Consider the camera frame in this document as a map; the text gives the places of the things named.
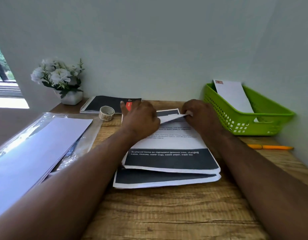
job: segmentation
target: washi tape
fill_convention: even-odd
[[[100,108],[99,117],[101,120],[110,121],[114,117],[115,110],[109,106],[103,106]]]

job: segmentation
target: hand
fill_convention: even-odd
[[[127,110],[123,101],[120,105],[123,114],[121,129],[131,133],[135,143],[153,134],[160,127],[160,119],[156,116],[156,110],[148,101],[134,101],[131,111]]]
[[[209,144],[213,144],[213,139],[225,132],[211,104],[192,99],[184,103],[182,107],[182,114],[186,112],[191,115],[193,114],[193,116],[185,116],[186,121],[201,135],[204,141],[207,140]]]

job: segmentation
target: left hand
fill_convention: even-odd
[[[123,122],[121,130],[131,133],[135,143],[150,136],[160,127],[160,119],[156,116],[156,110],[148,101],[133,101],[131,111],[128,111],[121,101]]]

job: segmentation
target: green plastic basket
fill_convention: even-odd
[[[242,113],[233,108],[217,92],[214,83],[205,87],[204,101],[213,105],[225,129],[238,136],[273,136],[295,115],[282,105],[243,86],[255,113]]]

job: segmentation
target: pencil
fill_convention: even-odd
[[[294,147],[284,146],[284,145],[256,145],[256,144],[247,144],[250,148],[253,149],[270,149],[270,150],[292,150]]]

